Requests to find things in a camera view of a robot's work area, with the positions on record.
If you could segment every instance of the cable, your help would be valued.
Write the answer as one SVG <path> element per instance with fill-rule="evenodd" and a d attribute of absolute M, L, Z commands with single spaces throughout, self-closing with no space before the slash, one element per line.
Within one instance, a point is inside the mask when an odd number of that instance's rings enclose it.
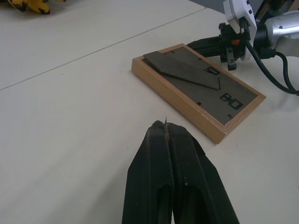
<path fill-rule="evenodd" d="M 275 55 L 281 57 L 281 59 L 283 60 L 283 74 L 284 74 L 284 80 L 285 80 L 285 84 L 287 85 L 288 88 L 284 87 L 279 81 L 277 81 L 273 75 L 271 75 L 271 73 L 268 71 L 268 69 L 265 67 L 265 65 L 263 64 L 263 62 L 261 61 L 260 57 L 258 56 L 258 53 L 256 52 L 256 50 L 251 46 L 249 40 L 245 40 L 245 45 L 248 48 L 248 50 L 250 51 L 250 53 L 252 54 L 253 58 L 255 59 L 258 67 L 262 70 L 262 72 L 266 75 L 266 77 L 280 90 L 286 92 L 286 93 L 290 93 L 290 94 L 295 94 L 298 95 L 299 91 L 295 90 L 294 87 L 292 86 L 290 79 L 289 79 L 289 75 L 288 75 L 288 63 L 287 63 L 287 59 L 286 57 L 280 53 L 280 52 L 276 52 Z"/>

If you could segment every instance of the black power cord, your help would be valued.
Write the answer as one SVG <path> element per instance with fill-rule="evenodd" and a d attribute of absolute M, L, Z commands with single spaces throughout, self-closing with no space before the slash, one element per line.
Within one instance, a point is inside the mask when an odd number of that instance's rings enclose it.
<path fill-rule="evenodd" d="M 279 81 L 274 78 L 274 76 L 268 71 L 268 69 L 265 67 L 263 64 L 261 58 L 259 57 L 257 51 L 253 48 L 253 46 L 250 44 L 250 32 L 249 32 L 249 25 L 245 17 L 242 17 L 239 20 L 240 23 L 240 32 L 242 34 L 242 38 L 245 42 L 245 46 L 247 49 L 250 51 L 252 54 L 254 60 L 256 61 L 258 67 L 262 70 L 262 72 L 266 75 L 266 77 L 280 90 L 289 93 L 289 94 L 294 94 L 294 95 L 299 95 L 299 91 L 295 90 L 295 88 L 292 86 L 290 79 L 289 79 L 289 74 L 288 74 L 288 61 L 285 57 L 284 54 L 277 52 L 276 50 L 271 50 L 270 53 L 268 53 L 269 57 L 274 57 L 274 56 L 279 56 L 282 61 L 283 61 L 283 75 L 284 75 L 284 80 L 285 84 L 287 87 L 283 86 Z"/>

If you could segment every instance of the printed number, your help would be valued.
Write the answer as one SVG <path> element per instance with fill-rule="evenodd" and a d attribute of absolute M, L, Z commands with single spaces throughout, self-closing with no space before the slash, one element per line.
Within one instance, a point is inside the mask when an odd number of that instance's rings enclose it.
<path fill-rule="evenodd" d="M 239 110 L 241 108 L 241 106 L 243 106 L 243 104 L 237 100 L 237 99 L 232 99 L 232 96 L 229 95 L 228 93 L 223 94 L 220 99 L 222 99 L 223 101 L 228 101 L 228 105 L 232 108 L 234 108 L 235 110 Z"/>
<path fill-rule="evenodd" d="M 218 75 L 220 72 L 217 71 L 215 68 L 213 67 L 208 67 L 206 69 L 204 69 L 204 71 L 208 72 L 208 73 L 211 73 L 213 75 Z"/>

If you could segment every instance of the yellow object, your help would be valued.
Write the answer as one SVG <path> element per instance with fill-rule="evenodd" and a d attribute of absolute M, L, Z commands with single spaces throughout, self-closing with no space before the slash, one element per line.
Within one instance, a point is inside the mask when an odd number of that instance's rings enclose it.
<path fill-rule="evenodd" d="M 8 2 L 21 12 L 26 11 L 27 7 L 40 14 L 49 14 L 50 9 L 48 0 L 8 0 Z"/>

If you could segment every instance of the wooden base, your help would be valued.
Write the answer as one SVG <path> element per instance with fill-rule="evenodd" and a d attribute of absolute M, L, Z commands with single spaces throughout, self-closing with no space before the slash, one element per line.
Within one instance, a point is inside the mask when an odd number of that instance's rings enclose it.
<path fill-rule="evenodd" d="M 166 53 L 181 47 L 188 49 L 190 52 L 204 60 L 210 66 L 216 68 L 221 73 L 229 76 L 243 87 L 252 91 L 257 95 L 257 97 L 255 97 L 255 99 L 253 99 L 247 106 L 245 106 L 228 123 L 223 125 L 206 110 L 201 108 L 196 102 L 187 97 L 172 83 L 167 81 L 162 75 L 160 75 L 149 65 L 147 65 L 143 61 L 143 56 L 133 59 L 132 71 L 136 76 L 138 76 L 142 81 L 144 81 L 154 91 L 156 91 L 161 97 L 163 97 L 169 104 L 177 109 L 183 116 L 191 121 L 206 136 L 208 136 L 212 141 L 218 144 L 261 104 L 261 102 L 265 99 L 265 96 L 184 44 L 166 48 L 160 50 L 159 52 Z"/>

